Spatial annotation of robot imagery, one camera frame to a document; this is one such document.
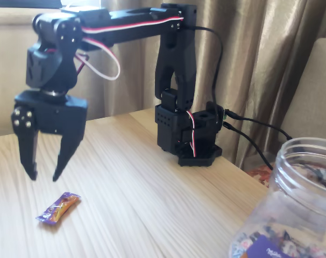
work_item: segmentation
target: clear plastic jar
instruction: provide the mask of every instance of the clear plastic jar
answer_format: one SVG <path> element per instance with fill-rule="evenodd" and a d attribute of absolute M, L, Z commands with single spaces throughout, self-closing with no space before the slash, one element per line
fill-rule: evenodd
<path fill-rule="evenodd" d="M 282 146 L 268 194 L 234 237 L 229 257 L 326 258 L 326 140 Z"/>

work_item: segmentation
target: jar rim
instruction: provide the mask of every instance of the jar rim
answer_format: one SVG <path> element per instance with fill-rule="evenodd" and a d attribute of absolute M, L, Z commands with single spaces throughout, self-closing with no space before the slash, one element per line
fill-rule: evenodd
<path fill-rule="evenodd" d="M 316 189 L 320 190 L 320 191 L 324 191 L 326 193 L 326 188 L 320 186 L 319 184 L 307 179 L 305 176 L 303 176 L 302 174 L 300 174 L 293 166 L 291 166 L 291 164 L 287 161 L 286 157 L 285 157 L 285 153 L 286 153 L 286 149 L 289 146 L 294 146 L 294 143 L 300 142 L 301 140 L 310 140 L 310 141 L 317 141 L 318 143 L 320 142 L 326 142 L 326 139 L 322 139 L 322 138 L 315 138 L 315 137 L 300 137 L 300 138 L 294 138 L 292 140 L 289 140 L 287 142 L 285 142 L 282 146 L 281 149 L 278 153 L 278 157 L 281 159 L 281 161 L 284 163 L 285 166 L 288 167 L 288 169 L 290 169 L 295 175 L 297 175 L 300 179 L 302 179 L 305 183 L 310 184 L 312 187 L 315 187 Z"/>

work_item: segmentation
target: light wood surface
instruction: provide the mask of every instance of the light wood surface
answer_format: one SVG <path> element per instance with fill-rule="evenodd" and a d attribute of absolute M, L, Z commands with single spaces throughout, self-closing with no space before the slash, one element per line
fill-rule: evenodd
<path fill-rule="evenodd" d="M 266 188 L 222 157 L 180 167 L 156 137 L 152 109 L 89 121 L 56 183 L 59 137 L 39 136 L 35 182 L 16 136 L 0 137 L 0 257 L 227 257 Z M 82 202 L 35 220 L 65 191 Z"/>

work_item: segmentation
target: curtain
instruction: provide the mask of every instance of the curtain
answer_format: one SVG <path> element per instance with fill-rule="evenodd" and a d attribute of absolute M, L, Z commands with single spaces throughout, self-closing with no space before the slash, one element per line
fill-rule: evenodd
<path fill-rule="evenodd" d="M 159 7 L 162 0 L 101 0 L 111 11 Z M 224 44 L 219 71 L 215 71 L 219 43 L 209 32 L 196 32 L 197 80 L 192 111 L 211 100 L 211 83 L 219 73 L 216 97 L 219 105 L 239 115 L 280 126 L 292 100 L 316 38 L 326 36 L 326 0 L 171 0 L 197 5 L 197 25 L 216 30 Z M 118 44 L 122 73 L 105 81 L 105 115 L 151 108 L 159 37 Z M 104 57 L 103 68 L 116 67 Z M 266 152 L 279 148 L 277 135 L 250 122 L 228 119 L 252 137 Z M 242 167 L 254 150 L 244 138 L 222 129 L 217 144 L 223 156 Z"/>

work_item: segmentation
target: black robotic arm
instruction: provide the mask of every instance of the black robotic arm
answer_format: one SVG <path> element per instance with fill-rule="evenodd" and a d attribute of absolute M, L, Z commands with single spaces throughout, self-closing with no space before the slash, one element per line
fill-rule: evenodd
<path fill-rule="evenodd" d="M 62 135 L 53 181 L 59 178 L 83 139 L 87 102 L 66 94 L 77 83 L 73 59 L 82 58 L 77 50 L 93 51 L 99 45 L 107 50 L 117 43 L 154 35 L 161 35 L 155 72 L 155 96 L 161 100 L 155 108 L 158 145 L 177 155 L 181 166 L 210 166 L 222 153 L 215 145 L 222 123 L 216 123 L 212 103 L 205 111 L 194 115 L 189 112 L 196 80 L 195 32 L 189 28 L 195 24 L 196 6 L 182 4 L 116 12 L 69 8 L 37 15 L 33 28 L 39 40 L 27 54 L 26 83 L 32 89 L 16 96 L 11 115 L 21 163 L 29 177 L 37 177 L 38 131 Z M 177 90 L 171 89 L 173 73 Z M 217 110 L 222 121 L 224 111 L 220 106 Z"/>

